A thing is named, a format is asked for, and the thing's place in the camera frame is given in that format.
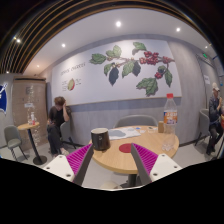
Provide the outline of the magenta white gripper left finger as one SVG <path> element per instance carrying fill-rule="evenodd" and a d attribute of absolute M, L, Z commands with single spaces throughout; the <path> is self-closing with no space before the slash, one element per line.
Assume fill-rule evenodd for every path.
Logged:
<path fill-rule="evenodd" d="M 58 155 L 44 170 L 81 186 L 92 156 L 93 145 L 89 144 L 68 156 Z"/>

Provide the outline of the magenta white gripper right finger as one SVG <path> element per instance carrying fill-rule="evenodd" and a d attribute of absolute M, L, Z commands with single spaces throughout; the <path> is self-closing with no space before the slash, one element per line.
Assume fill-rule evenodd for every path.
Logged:
<path fill-rule="evenodd" d="M 135 143 L 131 144 L 131 154 L 143 185 L 147 185 L 182 169 L 168 155 L 164 153 L 157 155 L 151 150 Z"/>

